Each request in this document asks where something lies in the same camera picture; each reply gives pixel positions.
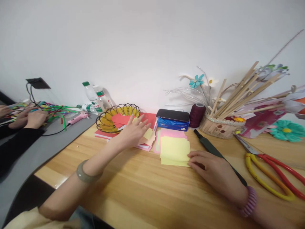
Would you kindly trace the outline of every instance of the water bottle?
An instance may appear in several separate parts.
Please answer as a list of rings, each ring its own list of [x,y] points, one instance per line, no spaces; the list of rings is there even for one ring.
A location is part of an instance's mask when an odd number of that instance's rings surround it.
[[[79,104],[76,107],[85,112],[96,113],[96,110],[92,104],[87,104],[87,103],[85,103],[84,105]]]
[[[93,88],[90,86],[89,82],[87,82],[87,81],[83,82],[83,86],[85,87],[86,95],[87,95],[88,99],[90,100],[91,104],[94,106],[96,112],[102,113],[103,110],[99,104],[98,97],[97,97],[95,91],[93,90]]]
[[[93,89],[98,95],[98,100],[100,101],[100,104],[103,104],[102,108],[104,108],[104,110],[113,107],[112,103],[110,102],[110,99],[104,94],[102,88],[99,85],[94,85]]]

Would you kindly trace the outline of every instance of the maroon thread spool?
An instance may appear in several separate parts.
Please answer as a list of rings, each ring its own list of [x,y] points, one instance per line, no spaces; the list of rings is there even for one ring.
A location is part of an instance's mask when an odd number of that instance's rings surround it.
[[[190,125],[191,128],[197,128],[200,125],[202,117],[206,111],[206,107],[202,103],[196,103],[192,106],[190,112]]]

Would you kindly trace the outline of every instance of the yellow paper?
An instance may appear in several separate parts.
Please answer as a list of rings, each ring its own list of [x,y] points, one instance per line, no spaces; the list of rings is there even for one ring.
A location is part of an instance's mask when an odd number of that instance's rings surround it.
[[[153,130],[151,128],[148,128],[143,137],[149,140],[152,137],[152,134]]]
[[[152,145],[154,140],[156,139],[156,136],[154,135],[154,133],[151,135],[150,139],[146,139],[144,137],[142,137],[140,139],[140,142],[142,142],[141,144],[147,144],[147,145]]]
[[[176,165],[176,166],[184,166],[184,167],[189,167],[187,164],[188,162],[178,162],[178,161],[173,161],[167,158],[161,158],[161,164],[163,165]]]
[[[132,121],[132,123],[134,123],[135,121],[137,121],[138,120],[138,118],[137,117],[135,117],[134,119],[133,119],[133,121]],[[151,128],[148,128],[147,129],[147,131],[145,132],[145,134],[144,134],[144,138],[146,138],[147,140],[150,140],[150,138],[152,137],[152,134],[153,134],[153,130],[151,129]]]
[[[185,138],[161,137],[160,158],[177,162],[187,162],[190,158],[190,142]]]

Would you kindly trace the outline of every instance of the paper stack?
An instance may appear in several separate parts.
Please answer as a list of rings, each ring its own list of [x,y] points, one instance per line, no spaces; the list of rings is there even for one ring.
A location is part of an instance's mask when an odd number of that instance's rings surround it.
[[[140,115],[144,115],[144,118],[142,119],[145,121],[148,119],[148,123],[151,123],[151,127],[146,131],[144,134],[144,137],[140,139],[139,144],[136,146],[138,149],[142,149],[145,151],[150,151],[152,148],[152,144],[154,140],[156,139],[155,131],[157,129],[157,121],[156,121],[156,114],[151,114],[151,113],[141,113]],[[116,115],[116,117],[113,118],[113,122],[115,123],[115,126],[118,127],[124,127],[124,124],[127,120],[128,116],[124,115]],[[118,134],[110,134],[110,133],[105,133],[100,130],[97,130],[94,135],[96,137],[104,138],[107,139],[107,142],[115,137]]]
[[[154,152],[160,154],[161,164],[186,166],[190,159],[190,142],[183,131],[161,128],[157,132]]]

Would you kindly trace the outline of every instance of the tissue box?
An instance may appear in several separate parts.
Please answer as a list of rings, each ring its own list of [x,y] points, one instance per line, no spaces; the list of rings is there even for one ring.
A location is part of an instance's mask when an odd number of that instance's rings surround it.
[[[179,121],[171,121],[168,119],[158,118],[158,127],[166,128],[166,129],[173,129],[173,130],[180,130],[180,131],[187,131],[189,122],[179,122]]]

